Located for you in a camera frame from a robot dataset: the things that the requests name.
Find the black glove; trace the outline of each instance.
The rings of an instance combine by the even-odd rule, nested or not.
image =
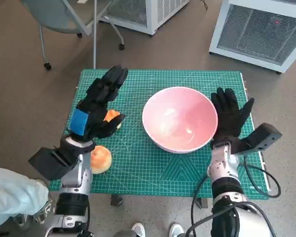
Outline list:
[[[69,127],[71,136],[77,141],[90,141],[93,138],[111,136],[124,120],[120,114],[110,122],[104,121],[108,102],[113,101],[123,85],[128,70],[115,66],[99,79],[95,79],[87,90],[86,97],[75,108]]]
[[[212,93],[212,102],[218,114],[218,128],[211,145],[228,138],[237,138],[241,133],[241,128],[250,115],[254,98],[251,98],[242,109],[239,109],[237,97],[230,88],[225,92],[218,88],[216,93]]]

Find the shoe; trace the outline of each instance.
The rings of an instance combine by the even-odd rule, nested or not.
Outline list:
[[[17,214],[13,217],[13,221],[18,225],[21,230],[27,230],[34,223],[33,216],[26,214]]]
[[[133,225],[132,230],[139,236],[139,237],[146,237],[145,228],[142,223],[136,223]]]
[[[182,226],[177,223],[174,223],[169,231],[169,237],[178,237],[180,234],[184,234]]]

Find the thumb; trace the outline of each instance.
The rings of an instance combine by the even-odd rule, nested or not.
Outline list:
[[[254,102],[255,102],[254,98],[251,98],[240,110],[242,124],[244,124],[247,118],[249,117]]]
[[[113,118],[110,122],[104,121],[103,122],[103,127],[101,129],[101,132],[98,135],[98,138],[105,138],[111,136],[115,131],[117,130],[117,126],[123,122],[125,118],[125,115],[120,114]]]

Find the chair caster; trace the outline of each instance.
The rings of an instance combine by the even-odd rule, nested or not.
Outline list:
[[[208,208],[208,199],[207,198],[198,198],[195,201],[195,204],[198,206],[198,208]]]
[[[119,49],[120,51],[124,50],[124,49],[125,49],[125,45],[121,43],[121,44],[118,46],[118,49]]]
[[[112,194],[111,195],[111,206],[119,207],[123,205],[124,200],[120,195]]]
[[[46,70],[50,71],[51,69],[51,65],[49,63],[44,63],[44,67],[46,68]]]

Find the white machine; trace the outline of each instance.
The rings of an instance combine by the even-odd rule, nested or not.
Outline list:
[[[112,23],[151,36],[189,0],[115,0],[107,16]]]
[[[223,0],[209,52],[284,73],[296,60],[296,0]]]

